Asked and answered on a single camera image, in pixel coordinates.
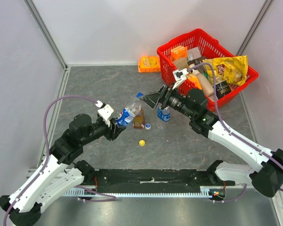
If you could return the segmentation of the clear plastic bottle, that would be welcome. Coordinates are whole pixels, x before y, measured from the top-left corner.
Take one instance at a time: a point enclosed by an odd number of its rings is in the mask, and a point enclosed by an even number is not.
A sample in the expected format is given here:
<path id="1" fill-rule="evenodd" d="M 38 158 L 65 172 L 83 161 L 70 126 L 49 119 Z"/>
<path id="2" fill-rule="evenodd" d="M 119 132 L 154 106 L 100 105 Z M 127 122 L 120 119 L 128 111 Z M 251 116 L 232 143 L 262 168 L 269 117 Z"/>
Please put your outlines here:
<path id="1" fill-rule="evenodd" d="M 116 118 L 118 126 L 128 126 L 135 116 L 137 116 L 141 111 L 142 105 L 138 98 L 133 98 L 125 108 L 122 110 L 120 115 Z"/>

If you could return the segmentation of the blue Pocari Sweat bottle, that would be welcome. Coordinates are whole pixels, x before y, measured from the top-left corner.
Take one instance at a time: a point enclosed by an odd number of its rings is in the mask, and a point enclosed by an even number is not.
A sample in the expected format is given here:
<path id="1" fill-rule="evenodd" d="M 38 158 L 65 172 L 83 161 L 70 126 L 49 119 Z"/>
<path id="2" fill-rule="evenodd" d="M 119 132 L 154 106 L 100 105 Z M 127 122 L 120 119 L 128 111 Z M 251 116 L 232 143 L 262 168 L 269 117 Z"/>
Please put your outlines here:
<path id="1" fill-rule="evenodd" d="M 161 108 L 161 106 L 158 108 L 157 111 L 157 115 L 158 117 L 162 120 L 162 121 L 169 121 L 170 120 L 170 110 L 169 107 L 165 107 L 164 109 Z"/>

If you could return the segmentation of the brown tea bottle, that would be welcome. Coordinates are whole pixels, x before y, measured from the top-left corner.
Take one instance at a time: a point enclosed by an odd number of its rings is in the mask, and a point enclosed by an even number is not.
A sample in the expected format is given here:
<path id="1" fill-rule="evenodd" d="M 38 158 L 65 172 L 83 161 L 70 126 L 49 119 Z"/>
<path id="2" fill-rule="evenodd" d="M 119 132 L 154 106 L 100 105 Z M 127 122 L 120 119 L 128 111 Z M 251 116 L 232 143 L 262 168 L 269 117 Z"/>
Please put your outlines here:
<path id="1" fill-rule="evenodd" d="M 133 128 L 143 129 L 144 127 L 145 127 L 144 110 L 141 109 L 140 112 L 133 119 Z"/>

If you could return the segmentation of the yellow tea bottle cap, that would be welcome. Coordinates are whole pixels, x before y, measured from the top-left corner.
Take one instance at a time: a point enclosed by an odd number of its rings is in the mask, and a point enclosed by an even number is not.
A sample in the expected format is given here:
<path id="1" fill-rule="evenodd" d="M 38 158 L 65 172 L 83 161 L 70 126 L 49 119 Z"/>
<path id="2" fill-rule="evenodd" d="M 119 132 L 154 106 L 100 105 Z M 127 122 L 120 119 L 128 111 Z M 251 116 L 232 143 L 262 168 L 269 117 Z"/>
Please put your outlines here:
<path id="1" fill-rule="evenodd" d="M 145 146 L 145 141 L 144 141 L 144 140 L 140 140 L 140 141 L 139 141 L 139 145 L 140 145 L 140 146 Z"/>

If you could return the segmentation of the white blue bottle cap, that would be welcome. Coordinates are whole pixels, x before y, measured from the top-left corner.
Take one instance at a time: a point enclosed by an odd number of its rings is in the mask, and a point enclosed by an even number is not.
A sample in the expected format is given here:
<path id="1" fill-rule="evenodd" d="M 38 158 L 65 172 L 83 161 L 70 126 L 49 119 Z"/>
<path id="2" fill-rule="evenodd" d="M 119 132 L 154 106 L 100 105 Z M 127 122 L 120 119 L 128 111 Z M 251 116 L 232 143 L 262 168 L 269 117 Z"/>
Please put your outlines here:
<path id="1" fill-rule="evenodd" d="M 146 124 L 145 124 L 145 129 L 146 129 L 146 130 L 149 130 L 150 128 L 151 128 L 151 125 L 150 125 L 149 123 L 146 123 Z"/>

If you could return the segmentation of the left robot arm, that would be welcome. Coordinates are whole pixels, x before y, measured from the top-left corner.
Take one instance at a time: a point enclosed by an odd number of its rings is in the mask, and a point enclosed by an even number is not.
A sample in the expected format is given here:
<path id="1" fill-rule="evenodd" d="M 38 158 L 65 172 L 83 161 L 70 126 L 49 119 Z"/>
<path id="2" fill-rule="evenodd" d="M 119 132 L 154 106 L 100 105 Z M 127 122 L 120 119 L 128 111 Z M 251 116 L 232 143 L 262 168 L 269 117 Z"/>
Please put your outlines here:
<path id="1" fill-rule="evenodd" d="M 95 122 L 87 114 L 75 116 L 29 179 L 13 194 L 0 197 L 0 207 L 6 213 L 4 218 L 10 219 L 16 226 L 33 226 L 46 208 L 69 189 L 81 183 L 91 184 L 95 169 L 86 161 L 75 163 L 55 183 L 52 180 L 83 153 L 84 145 L 101 137 L 113 141 L 125 129 L 115 119 L 107 125 L 101 116 Z"/>

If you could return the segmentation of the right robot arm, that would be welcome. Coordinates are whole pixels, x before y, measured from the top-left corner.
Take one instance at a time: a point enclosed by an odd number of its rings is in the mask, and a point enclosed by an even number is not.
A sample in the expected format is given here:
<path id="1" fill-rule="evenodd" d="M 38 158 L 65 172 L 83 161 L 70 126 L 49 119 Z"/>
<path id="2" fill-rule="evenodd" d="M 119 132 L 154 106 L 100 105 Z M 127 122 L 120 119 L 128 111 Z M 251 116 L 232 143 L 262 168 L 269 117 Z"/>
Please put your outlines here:
<path id="1" fill-rule="evenodd" d="M 272 198 L 283 185 L 283 150 L 273 151 L 241 135 L 206 108 L 207 98 L 199 89 L 187 95 L 166 85 L 156 92 L 139 97 L 151 109 L 171 107 L 190 119 L 194 132 L 226 147 L 243 159 L 248 166 L 220 162 L 206 175 L 211 185 L 234 181 L 252 185 L 262 195 Z"/>

